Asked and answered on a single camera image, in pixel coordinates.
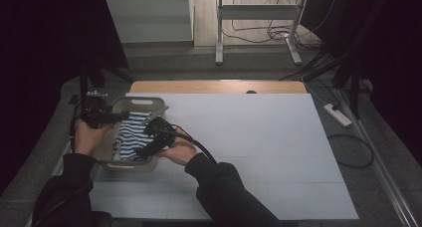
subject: power strip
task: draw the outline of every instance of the power strip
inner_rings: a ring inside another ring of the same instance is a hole
[[[332,109],[332,104],[327,104],[323,107],[327,113],[329,113],[334,119],[336,119],[342,126],[347,127],[351,124],[351,121],[343,115],[339,110],[334,111]]]

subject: hand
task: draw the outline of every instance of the hand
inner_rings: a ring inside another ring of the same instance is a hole
[[[181,128],[177,127],[176,132],[186,134]],[[165,150],[160,150],[155,155],[158,157],[167,157],[176,164],[186,165],[189,160],[198,152],[195,146],[188,140],[176,136],[173,145]]]
[[[105,133],[113,126],[114,124],[106,124],[99,129],[92,129],[86,122],[80,121],[75,135],[75,153],[93,156]]]

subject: black sleeve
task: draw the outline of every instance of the black sleeve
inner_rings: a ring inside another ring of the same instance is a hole
[[[198,181],[196,197],[219,226],[280,226],[279,219],[245,189],[234,165],[215,165],[200,153],[185,171]]]
[[[35,202],[32,226],[93,226],[89,192],[96,160],[83,154],[63,156],[63,173],[50,178]]]

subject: striped cloth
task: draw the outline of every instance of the striped cloth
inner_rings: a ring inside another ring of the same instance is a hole
[[[144,133],[145,125],[140,123],[147,119],[149,113],[130,113],[124,120],[112,145],[113,160],[136,160],[135,151],[152,142],[152,138]]]

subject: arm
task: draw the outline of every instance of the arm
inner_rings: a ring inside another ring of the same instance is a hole
[[[78,124],[75,153],[63,156],[63,173],[45,184],[35,203],[32,226],[93,226],[89,192],[96,160],[92,154],[111,128],[91,129],[84,122]]]
[[[245,189],[234,165],[214,164],[179,137],[157,155],[186,166],[185,171],[199,183],[197,199],[219,226],[280,226],[279,219]]]

